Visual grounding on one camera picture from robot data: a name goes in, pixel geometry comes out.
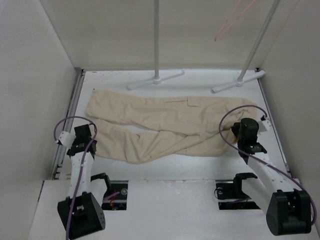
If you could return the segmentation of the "beige trousers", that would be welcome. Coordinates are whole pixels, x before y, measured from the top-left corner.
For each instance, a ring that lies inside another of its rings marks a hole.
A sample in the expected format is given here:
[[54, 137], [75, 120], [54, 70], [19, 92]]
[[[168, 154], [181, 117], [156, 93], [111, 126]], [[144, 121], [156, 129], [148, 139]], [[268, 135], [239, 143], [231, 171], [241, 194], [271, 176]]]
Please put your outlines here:
[[257, 117], [245, 98], [151, 98], [97, 89], [85, 113], [97, 126], [97, 155], [130, 164], [172, 154], [221, 156], [236, 141], [232, 126]]

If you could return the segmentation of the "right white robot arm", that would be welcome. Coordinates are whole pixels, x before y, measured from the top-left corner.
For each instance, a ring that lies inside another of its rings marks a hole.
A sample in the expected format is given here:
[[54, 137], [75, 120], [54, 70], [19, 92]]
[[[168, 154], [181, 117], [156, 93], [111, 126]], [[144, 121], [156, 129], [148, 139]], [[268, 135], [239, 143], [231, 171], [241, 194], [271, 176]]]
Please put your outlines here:
[[254, 173], [232, 185], [238, 198], [249, 196], [263, 211], [274, 236], [308, 234], [312, 229], [311, 197], [277, 172], [267, 150], [258, 142], [259, 124], [252, 118], [235, 123], [232, 133], [239, 155]]

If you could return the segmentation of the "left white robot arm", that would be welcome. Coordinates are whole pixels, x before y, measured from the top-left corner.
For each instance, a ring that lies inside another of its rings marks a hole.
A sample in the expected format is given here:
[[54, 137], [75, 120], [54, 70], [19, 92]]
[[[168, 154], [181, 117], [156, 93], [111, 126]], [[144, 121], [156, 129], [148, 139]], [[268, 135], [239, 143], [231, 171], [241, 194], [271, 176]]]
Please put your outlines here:
[[65, 228], [65, 238], [78, 238], [102, 231], [106, 227], [102, 201], [112, 195], [112, 186], [104, 176], [92, 176], [96, 143], [90, 127], [85, 124], [74, 128], [74, 134], [62, 132], [59, 142], [65, 145], [71, 160], [71, 176], [67, 196], [58, 202], [57, 211]]

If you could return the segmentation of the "right white rack stand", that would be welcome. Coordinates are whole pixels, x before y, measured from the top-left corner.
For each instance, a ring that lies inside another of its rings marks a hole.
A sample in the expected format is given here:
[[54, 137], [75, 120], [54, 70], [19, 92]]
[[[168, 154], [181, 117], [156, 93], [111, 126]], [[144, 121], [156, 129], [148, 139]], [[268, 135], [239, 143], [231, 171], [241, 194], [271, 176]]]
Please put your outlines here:
[[258, 34], [258, 37], [257, 37], [249, 55], [248, 55], [248, 57], [247, 57], [247, 60], [244, 64], [244, 66], [242, 67], [242, 70], [241, 70], [239, 76], [237, 78], [234, 78], [231, 82], [213, 87], [212, 88], [213, 93], [215, 93], [215, 94], [220, 93], [222, 91], [225, 91], [225, 90], [228, 90], [228, 89], [231, 89], [234, 87], [242, 87], [244, 84], [249, 83], [259, 77], [262, 77], [265, 74], [264, 71], [261, 71], [261, 72], [256, 72], [256, 73], [250, 74], [247, 77], [245, 77], [245, 74], [246, 74], [247, 70], [249, 69], [249, 66], [250, 66], [250, 64], [251, 64], [251, 62], [252, 62], [252, 60], [258, 50], [258, 47], [263, 39], [264, 34], [265, 34], [265, 30], [264, 30], [264, 26], [263, 26], [262, 30]]

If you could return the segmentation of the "white rack stand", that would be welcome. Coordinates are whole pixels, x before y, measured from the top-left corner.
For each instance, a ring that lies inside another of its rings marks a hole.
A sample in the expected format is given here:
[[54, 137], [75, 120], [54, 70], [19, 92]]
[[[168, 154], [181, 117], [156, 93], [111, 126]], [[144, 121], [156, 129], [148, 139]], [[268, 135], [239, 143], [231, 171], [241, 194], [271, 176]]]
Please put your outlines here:
[[160, 76], [160, 1], [153, 1], [153, 55], [154, 55], [154, 76], [149, 79], [129, 83], [126, 87], [128, 90], [135, 90], [150, 85], [158, 85], [164, 81], [181, 77], [185, 74], [182, 69], [180, 73], [168, 77]]
[[231, 82], [213, 87], [212, 88], [213, 93], [215, 93], [215, 94], [220, 93], [222, 91], [225, 91], [225, 90], [228, 90], [228, 89], [231, 89], [234, 87], [242, 87], [244, 84], [249, 83], [259, 77], [262, 77], [265, 74], [264, 71], [261, 71], [261, 72], [256, 72], [256, 73], [250, 74], [247, 77], [245, 77], [245, 74], [246, 74], [247, 70], [249, 69], [249, 66], [250, 66], [250, 64], [251, 64], [251, 62], [252, 62], [252, 60], [258, 50], [258, 47], [263, 39], [264, 34], [265, 34], [265, 30], [264, 30], [264, 26], [263, 26], [262, 30], [258, 34], [258, 37], [257, 37], [249, 55], [248, 55], [248, 57], [247, 57], [247, 60], [244, 64], [244, 66], [242, 67], [242, 70], [241, 70], [239, 76], [237, 78], [234, 78]]

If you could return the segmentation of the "left white rack stand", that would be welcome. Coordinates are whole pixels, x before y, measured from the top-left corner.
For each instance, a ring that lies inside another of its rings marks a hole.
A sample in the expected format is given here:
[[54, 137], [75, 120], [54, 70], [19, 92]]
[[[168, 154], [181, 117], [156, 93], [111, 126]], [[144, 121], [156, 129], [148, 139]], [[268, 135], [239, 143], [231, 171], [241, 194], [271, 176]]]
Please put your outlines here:
[[160, 76], [160, 1], [153, 1], [153, 55], [154, 55], [154, 76], [149, 79], [129, 83], [126, 87], [128, 90], [135, 90], [150, 85], [158, 85], [164, 81], [181, 77], [185, 74], [182, 69], [180, 73], [168, 77]]

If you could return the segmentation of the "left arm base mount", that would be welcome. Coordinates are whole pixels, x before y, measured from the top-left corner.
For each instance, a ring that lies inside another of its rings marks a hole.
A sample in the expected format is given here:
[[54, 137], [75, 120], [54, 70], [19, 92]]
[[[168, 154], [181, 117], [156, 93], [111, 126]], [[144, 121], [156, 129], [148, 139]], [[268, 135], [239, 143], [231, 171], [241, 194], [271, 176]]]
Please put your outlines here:
[[110, 180], [106, 173], [93, 175], [90, 181], [92, 193], [104, 211], [125, 211], [127, 209], [128, 181]]

